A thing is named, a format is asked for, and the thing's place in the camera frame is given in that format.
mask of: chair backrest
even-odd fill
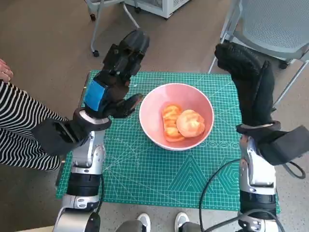
[[[309,44],[309,0],[242,0],[242,34],[269,50],[292,53]]]

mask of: green cutting mat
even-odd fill
[[[92,71],[90,79],[98,73]],[[214,108],[214,126],[209,137],[188,151],[164,150],[148,139],[139,123],[139,107],[128,119],[113,119],[105,135],[104,163],[106,202],[198,208],[207,180],[224,163],[240,157],[241,122],[237,92],[229,75],[139,72],[131,78],[130,92],[146,95],[166,83],[186,83],[204,92]],[[57,189],[61,198],[67,189],[71,154]],[[206,195],[207,209],[238,210],[238,164],[225,168]]]

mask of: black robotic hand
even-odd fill
[[[218,66],[228,71],[238,92],[242,123],[260,126],[272,122],[274,75],[269,61],[263,66],[243,46],[224,43],[216,46]]]
[[[304,126],[285,132],[271,118],[275,81],[269,61],[261,67],[247,49],[235,43],[218,44],[215,55],[237,88],[243,123],[236,126],[237,132],[253,137],[272,165],[285,164],[308,151],[309,131]]]
[[[149,37],[141,30],[130,32],[118,45],[113,44],[85,96],[85,111],[95,118],[125,118],[142,100],[136,94],[125,100],[131,76],[137,74],[149,47]]]

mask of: chair leg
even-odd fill
[[[301,74],[301,72],[304,70],[304,68],[306,67],[306,65],[309,63],[309,60],[307,60],[305,63],[303,63],[303,65],[300,67],[300,69],[297,71],[297,73],[294,75],[294,77],[291,79],[291,81],[289,82],[289,84],[285,87],[284,91],[280,94],[280,96],[278,97],[278,99],[275,101],[275,103],[273,104],[273,109],[275,110],[276,107],[278,106],[279,102],[282,100],[282,98],[285,96],[285,94],[287,93],[287,91],[290,89],[290,87],[292,86],[292,84],[294,84],[294,82],[296,81],[296,79],[299,77],[299,75]]]
[[[220,40],[220,44],[223,44],[223,43],[224,43],[224,40],[225,40],[226,36],[227,36],[227,33],[224,33],[222,39]],[[207,74],[210,74],[210,73],[211,73],[211,70],[212,70],[212,68],[213,68],[213,66],[214,66],[214,64],[215,64],[216,61],[217,61],[217,57],[214,56],[213,61],[212,61],[212,63],[211,63],[211,66],[209,67],[209,70],[208,70]]]
[[[94,49],[93,44],[94,44],[95,39],[96,39],[96,34],[97,34],[98,25],[99,25],[100,17],[101,17],[102,10],[103,10],[104,1],[105,1],[105,0],[101,0],[101,1],[100,1],[100,4],[99,4],[99,6],[98,6],[98,14],[97,14],[97,19],[96,19],[96,24],[95,24],[95,28],[94,28],[94,30],[93,30],[92,39],[91,39],[91,44],[90,44],[91,51],[92,51],[92,53],[93,53],[93,55],[94,55],[95,57],[98,57],[98,56],[99,56],[99,53],[98,53],[97,50]]]
[[[87,7],[88,7],[89,15],[90,15],[90,14],[94,14],[94,12],[91,10],[91,8],[90,8],[89,6],[87,6]]]
[[[129,18],[131,19],[131,21],[134,23],[135,27],[136,27],[137,29],[139,29],[140,26],[137,24],[137,22],[135,21],[135,19],[134,19],[133,16],[131,15],[131,13],[127,10],[125,2],[123,2],[123,7],[124,7],[124,10],[125,10],[127,16],[129,16]]]
[[[215,64],[216,61],[217,61],[217,57],[214,56],[213,61],[212,61],[212,63],[211,63],[211,66],[209,67],[209,70],[208,70],[207,74],[210,74],[210,73],[211,73],[211,70],[212,70],[212,68],[213,68],[213,66],[214,66],[214,64]]]
[[[135,5],[135,8],[138,8],[138,3],[137,3],[137,0],[134,0],[134,5]]]

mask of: black cable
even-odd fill
[[[305,179],[306,178],[306,173],[305,171],[296,163],[290,161],[289,162],[291,165],[295,166],[300,172],[301,172],[301,175],[297,175],[295,172],[292,171],[292,169],[285,163],[283,164],[283,167],[286,169],[286,171],[293,177],[297,178],[297,179]]]
[[[102,173],[102,177],[101,177],[101,184],[102,184],[102,193],[101,193],[100,202],[98,204],[98,208],[97,208],[97,211],[96,211],[97,214],[100,212],[100,209],[101,209],[101,206],[102,206],[102,203],[103,203],[103,199],[104,199],[104,193],[105,193],[103,173]]]
[[[225,168],[227,165],[229,165],[229,164],[231,164],[231,163],[238,162],[238,161],[240,161],[240,159],[235,159],[235,160],[232,160],[232,161],[227,162],[226,164],[224,164],[221,168],[219,168],[219,169],[212,175],[212,177],[209,179],[209,181],[207,182],[206,186],[204,187],[203,192],[202,192],[202,195],[201,195],[201,198],[200,198],[200,200],[199,200],[199,206],[198,206],[199,224],[200,224],[200,226],[201,226],[201,231],[202,231],[202,232],[204,232],[203,220],[202,220],[202,204],[203,204],[203,199],[204,199],[206,190],[207,190],[208,187],[209,187],[209,184],[212,182],[212,180],[216,177],[216,175],[217,175],[223,168]]]
[[[226,220],[226,221],[223,221],[221,223],[218,223],[212,227],[209,227],[207,230],[204,230],[204,227],[203,227],[203,220],[202,220],[202,204],[203,204],[203,198],[206,194],[206,191],[210,185],[210,183],[213,181],[213,179],[217,176],[217,174],[223,169],[225,168],[226,166],[228,166],[229,164],[231,163],[234,163],[234,162],[237,162],[237,161],[240,161],[240,159],[235,159],[235,160],[232,160],[230,162],[227,162],[226,164],[224,164],[222,167],[220,167],[212,176],[211,178],[209,179],[209,181],[207,182],[206,186],[204,187],[203,189],[203,192],[202,192],[202,195],[201,195],[201,198],[199,200],[199,206],[198,206],[198,212],[199,212],[199,223],[200,223],[200,227],[201,227],[201,231],[202,232],[211,232],[219,227],[222,227],[222,226],[225,226],[227,224],[230,224],[234,221],[237,221],[237,220],[241,220],[242,218],[244,218],[245,216],[248,216],[252,213],[257,213],[257,212],[263,212],[263,213],[267,213],[269,214],[277,223],[277,225],[279,226],[279,228],[281,229],[281,232],[285,232],[282,224],[280,223],[280,221],[277,219],[277,217],[275,215],[273,215],[271,212],[267,211],[267,210],[263,210],[263,209],[253,209],[253,210],[249,210],[248,212],[245,212],[237,217],[234,217],[232,219],[229,219],[229,220]]]

